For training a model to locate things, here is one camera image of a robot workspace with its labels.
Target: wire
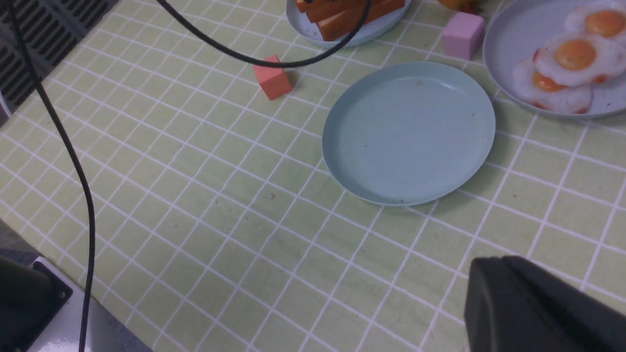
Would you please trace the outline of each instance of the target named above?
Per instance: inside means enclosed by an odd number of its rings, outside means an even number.
[[[306,60],[292,61],[292,62],[286,62],[286,63],[274,63],[270,61],[255,59],[253,57],[244,55],[242,53],[238,53],[216,42],[215,40],[209,38],[209,36],[207,36],[206,34],[202,33],[201,30],[196,28],[189,21],[187,21],[180,13],[178,13],[178,11],[176,11],[172,7],[172,5],[170,5],[167,2],[167,0],[156,0],[156,1],[161,5],[161,7],[163,7],[163,9],[165,9],[165,11],[167,11],[170,15],[172,15],[172,17],[174,17],[174,19],[177,20],[178,23],[182,24],[183,27],[187,28],[189,32],[191,32],[196,37],[200,38],[205,43],[214,47],[215,49],[223,52],[226,55],[232,56],[233,58],[237,60],[243,61],[245,63],[249,63],[251,65],[273,67],[273,68],[296,68],[296,67],[313,65],[314,63],[318,63],[326,59],[330,55],[338,52],[341,48],[346,46],[346,44],[350,42],[352,38],[354,38],[354,36],[359,32],[359,30],[361,30],[361,27],[363,27],[363,24],[365,23],[365,21],[367,21],[367,15],[369,14],[370,7],[372,6],[372,0],[366,0],[365,9],[363,10],[363,15],[361,16],[361,19],[359,20],[359,23],[357,24],[357,26],[344,39],[342,39],[339,43],[337,43],[335,46],[331,47],[327,51],[321,53],[320,55],[314,56]]]
[[[63,128],[63,124],[61,123],[61,119],[56,114],[52,103],[50,102],[50,98],[48,98],[48,94],[43,88],[41,84],[41,80],[39,79],[39,75],[37,71],[35,71],[35,67],[33,65],[33,61],[31,59],[30,54],[28,53],[28,48],[26,43],[24,42],[24,38],[22,37],[22,32],[18,25],[18,19],[15,15],[15,9],[13,8],[13,4],[11,0],[4,0],[9,9],[9,17],[11,18],[11,27],[13,28],[13,35],[15,36],[16,42],[18,42],[19,50],[22,52],[22,59],[24,60],[24,64],[26,65],[26,69],[28,70],[31,78],[33,79],[33,85],[39,93],[43,104],[52,118],[52,122],[59,131],[59,135],[63,140],[63,144],[65,144],[65,148],[68,150],[69,157],[74,164],[74,168],[76,169],[76,173],[78,174],[78,178],[80,179],[80,183],[83,186],[83,191],[85,192],[85,201],[87,201],[87,213],[89,217],[89,259],[87,263],[87,280],[85,282],[85,298],[83,300],[83,315],[81,318],[81,327],[80,327],[80,340],[78,343],[78,351],[85,351],[85,343],[87,339],[87,322],[89,318],[89,303],[91,301],[91,283],[93,282],[93,268],[95,264],[95,256],[96,256],[96,217],[95,211],[93,208],[93,199],[91,198],[91,192],[89,190],[89,183],[87,182],[87,177],[85,176],[85,172],[83,171],[83,167],[78,160],[78,156],[76,155],[76,151],[74,147],[72,147],[72,143],[69,140],[68,134],[65,132],[65,128]]]
[[[85,201],[87,203],[87,213],[88,213],[88,219],[89,219],[89,253],[88,253],[88,262],[87,262],[87,277],[86,277],[86,282],[85,282],[85,296],[83,299],[83,312],[81,316],[80,339],[78,343],[78,351],[85,352],[85,345],[86,345],[86,339],[87,339],[87,327],[88,327],[88,321],[89,321],[89,306],[91,302],[91,285],[93,283],[93,271],[94,271],[95,256],[96,256],[96,219],[95,219],[95,211],[93,207],[93,199],[91,197],[91,191],[89,189],[89,183],[87,181],[87,177],[85,176],[83,167],[81,166],[80,161],[78,160],[76,151],[74,150],[74,147],[72,146],[72,143],[69,140],[68,134],[67,132],[65,132],[65,128],[63,127],[63,124],[61,123],[61,119],[59,118],[56,111],[54,110],[54,106],[52,105],[52,102],[50,102],[50,98],[48,98],[48,94],[46,93],[46,90],[43,88],[43,85],[41,84],[41,79],[39,78],[39,75],[37,74],[37,71],[35,70],[30,53],[28,52],[28,47],[26,46],[26,42],[24,41],[24,38],[22,37],[22,32],[19,28],[19,23],[18,23],[18,19],[15,13],[15,9],[13,8],[13,4],[11,3],[11,1],[12,0],[4,0],[8,8],[9,17],[11,19],[11,27],[13,29],[13,35],[15,36],[15,40],[18,44],[19,50],[21,51],[24,64],[26,65],[26,69],[28,70],[29,75],[31,76],[35,90],[41,97],[41,101],[43,101],[43,104],[46,107],[46,110],[48,111],[48,114],[50,115],[52,122],[54,123],[57,131],[59,132],[59,136],[61,136],[63,144],[65,145],[65,148],[68,151],[70,159],[72,160],[72,164],[74,164],[74,168],[76,169],[76,173],[78,174],[78,178],[83,187],[83,191],[85,192]],[[357,26],[344,39],[342,39],[339,43],[337,43],[335,46],[331,47],[327,51],[321,53],[320,55],[314,56],[306,60],[292,61],[292,62],[286,62],[286,63],[275,63],[275,62],[259,60],[250,56],[246,56],[244,54],[238,53],[218,43],[217,41],[211,39],[209,36],[204,34],[201,30],[196,28],[194,25],[192,25],[189,21],[187,21],[166,0],[156,0],[156,1],[163,7],[165,11],[167,11],[172,17],[174,17],[174,19],[176,19],[180,24],[182,24],[183,27],[187,28],[189,32],[191,32],[192,34],[194,34],[195,36],[197,36],[198,38],[200,38],[202,41],[209,44],[213,48],[229,56],[232,56],[235,59],[246,62],[248,64],[252,64],[256,66],[271,67],[271,68],[297,68],[297,67],[313,65],[314,63],[318,63],[328,58],[330,55],[333,55],[334,53],[338,52],[341,48],[345,47],[346,44],[350,42],[350,40],[352,40],[352,38],[354,38],[354,36],[359,32],[359,30],[361,30],[361,27],[363,27],[363,24],[367,21],[367,15],[369,14],[369,10],[372,4],[372,0],[366,0],[365,9],[363,10],[363,14]]]

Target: foam block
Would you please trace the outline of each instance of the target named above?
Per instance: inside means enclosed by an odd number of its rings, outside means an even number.
[[[471,60],[485,36],[485,20],[474,14],[456,13],[443,29],[443,52]]]
[[[266,58],[265,60],[275,63],[280,62],[276,55]],[[291,89],[293,89],[287,74],[282,68],[254,66],[253,69],[261,89],[263,89],[263,92],[265,92],[269,100],[274,100],[279,96],[289,93]]]

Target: table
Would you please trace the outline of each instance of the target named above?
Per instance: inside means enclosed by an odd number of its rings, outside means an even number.
[[[507,4],[486,2],[485,16]],[[173,5],[256,57],[319,52],[284,0]],[[470,260],[521,254],[626,312],[626,119],[522,110],[480,55],[441,54],[450,16],[414,2],[379,40],[290,71],[294,91],[268,101],[251,67],[156,2],[121,0],[45,81],[95,196],[94,297],[157,352],[464,351]],[[350,84],[409,60],[474,77],[498,133],[457,192],[383,208],[333,181],[320,135]],[[39,98],[1,132],[0,217],[84,282],[85,202]]]

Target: carrot stick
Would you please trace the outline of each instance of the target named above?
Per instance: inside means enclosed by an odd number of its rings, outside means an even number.
[[[312,9],[308,9],[306,11],[306,15],[309,18],[309,22],[318,23],[319,21],[323,21],[329,17],[333,17],[336,14],[347,10],[349,8],[362,7],[366,0],[334,0],[334,1],[326,1],[323,5],[319,7],[315,7]],[[381,3],[382,0],[372,0],[372,5],[376,5]]]
[[[372,5],[364,24],[383,17],[384,15],[401,9],[404,7],[404,0],[382,0],[381,3]],[[358,6],[343,10],[341,13],[333,17],[324,19],[316,23],[322,39],[324,41],[333,41],[341,38],[343,35],[350,33],[361,19],[364,10],[363,6]]]
[[[295,6],[298,8],[300,13],[305,13],[307,10],[318,8],[321,5],[324,5],[328,0],[313,0],[311,3],[307,3],[304,0],[295,0]]]

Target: egg white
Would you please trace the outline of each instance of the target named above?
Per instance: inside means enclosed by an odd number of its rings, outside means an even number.
[[[615,1],[599,1],[597,3],[575,7],[565,18],[565,30],[569,32],[586,31],[585,20],[587,19],[587,16],[603,10],[613,10],[619,12],[626,18],[626,4]],[[626,46],[626,26],[621,32],[607,39],[616,41],[621,45]]]
[[[590,85],[543,91],[533,83],[535,65],[532,58],[519,62],[513,69],[513,91],[529,104],[555,113],[586,113],[592,100]]]
[[[595,61],[588,67],[573,71],[559,65],[554,52],[561,44],[581,39],[595,49]],[[598,34],[587,32],[565,32],[546,40],[533,56],[536,70],[563,86],[580,86],[604,83],[626,71],[626,48]]]

